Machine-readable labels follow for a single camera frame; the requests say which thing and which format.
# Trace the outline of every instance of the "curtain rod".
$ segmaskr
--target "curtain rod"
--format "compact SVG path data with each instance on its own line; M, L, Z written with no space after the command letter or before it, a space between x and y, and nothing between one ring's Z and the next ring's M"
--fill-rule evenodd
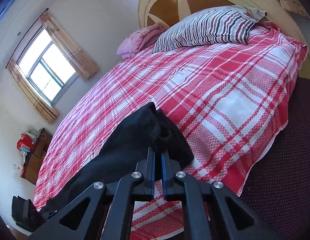
M43 12L37 17L37 19L33 22L33 24L31 25L31 27L33 27L33 25L35 24L35 22L37 22L37 20L39 19L39 17L41 17L42 14L45 13L47 10L48 10L48 8L46 8L45 11L43 11ZM9 62L10 59L12 58L12 56L13 56L13 54L15 53L15 51L16 51L18 45L21 43L21 41L23 40L23 38L25 37L26 33L30 30L31 27L28 28L28 30L25 32L25 34L23 35L23 37L21 38L21 40L20 40L19 43L17 44L17 46L16 46L16 48L14 49L12 55L10 56L8 62Z

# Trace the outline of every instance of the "bed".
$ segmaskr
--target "bed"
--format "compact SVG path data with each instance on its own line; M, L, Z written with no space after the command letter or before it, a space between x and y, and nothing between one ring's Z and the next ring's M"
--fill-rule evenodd
M252 166L287 125L288 99L302 62L310 73L301 31L277 0L140 0L138 13L141 27L169 27L204 8L233 4L266 10L267 20L291 38L266 22L250 31L247 45L154 54L152 45L121 61L56 130L35 188L38 209L99 153L121 120L150 101L178 126L194 153L184 171L207 182L221 180L241 194ZM225 101L246 110L234 117L232 108L221 107ZM183 231L181 204L166 203L161 182L155 185L154 201L135 204L131 239L166 239Z

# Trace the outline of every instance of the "bedsheet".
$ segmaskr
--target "bedsheet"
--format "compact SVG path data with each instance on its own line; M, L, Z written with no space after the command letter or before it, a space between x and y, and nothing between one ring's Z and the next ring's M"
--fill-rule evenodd
M193 162L184 171L221 180L240 195L247 175L288 122L288 99L307 47L274 24L250 30L247 45L219 43L151 53L108 72L56 130L37 180L39 209L100 151L116 126L147 102L178 126ZM183 230L180 202L135 204L131 239L165 239Z

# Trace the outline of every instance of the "striped pillow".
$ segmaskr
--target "striped pillow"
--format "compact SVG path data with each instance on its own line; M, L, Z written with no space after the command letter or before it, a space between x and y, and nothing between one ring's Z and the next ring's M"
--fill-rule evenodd
M164 32L152 53L214 43L242 43L266 12L243 6L221 6L196 12Z

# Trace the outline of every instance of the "headboard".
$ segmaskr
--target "headboard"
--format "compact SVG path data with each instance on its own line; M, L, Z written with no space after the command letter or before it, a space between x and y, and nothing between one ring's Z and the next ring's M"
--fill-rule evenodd
M223 5L261 8L267 11L266 19L274 21L285 35L307 44L300 28L278 0L139 0L138 18L141 27L161 23L168 29L194 12ZM300 76L310 78L310 52Z

